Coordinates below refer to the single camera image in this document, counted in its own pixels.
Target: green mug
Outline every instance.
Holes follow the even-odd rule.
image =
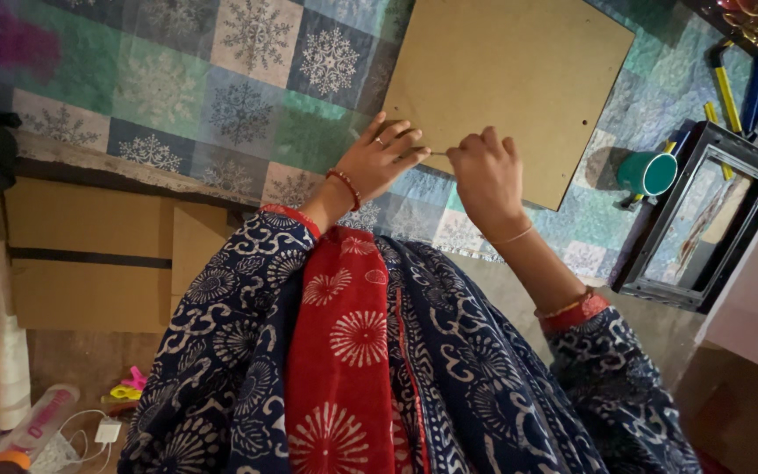
[[[677,160],[672,154],[633,152],[619,166],[616,180],[622,189],[657,196],[671,187],[676,176]]]

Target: pink clothespin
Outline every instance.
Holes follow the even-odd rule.
[[[131,375],[133,375],[133,379],[127,379],[126,381],[121,381],[121,383],[133,387],[138,391],[144,390],[145,382],[147,382],[148,378],[142,375],[142,372],[135,365],[131,367]]]

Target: blue fabric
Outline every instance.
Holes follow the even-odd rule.
[[[443,254],[375,243],[390,276],[393,403],[415,472],[426,462],[435,473],[700,472],[615,309],[552,336],[550,372]],[[119,472],[291,471],[282,374],[313,245],[297,221],[260,212],[212,258],[163,338]]]

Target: red scarf with white print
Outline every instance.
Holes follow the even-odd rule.
[[[293,209],[262,210],[317,232]],[[412,472],[393,413],[386,292],[387,269],[372,233],[336,226],[318,240],[303,271],[286,361],[288,454],[297,474]]]

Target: woman's hand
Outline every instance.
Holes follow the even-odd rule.
[[[506,241],[531,228],[522,208],[522,159],[513,138],[500,141],[488,126],[449,148],[447,156],[464,210],[488,241]]]
[[[409,121],[401,121],[386,128],[377,140],[376,135],[384,122],[385,113],[379,112],[335,166],[350,178],[352,186],[359,191],[361,204],[381,196],[405,171],[431,154],[426,147],[400,158],[423,136],[423,132],[413,130],[397,137],[411,126]],[[300,210],[324,233],[354,205],[353,195],[347,186],[337,177],[330,176]]]

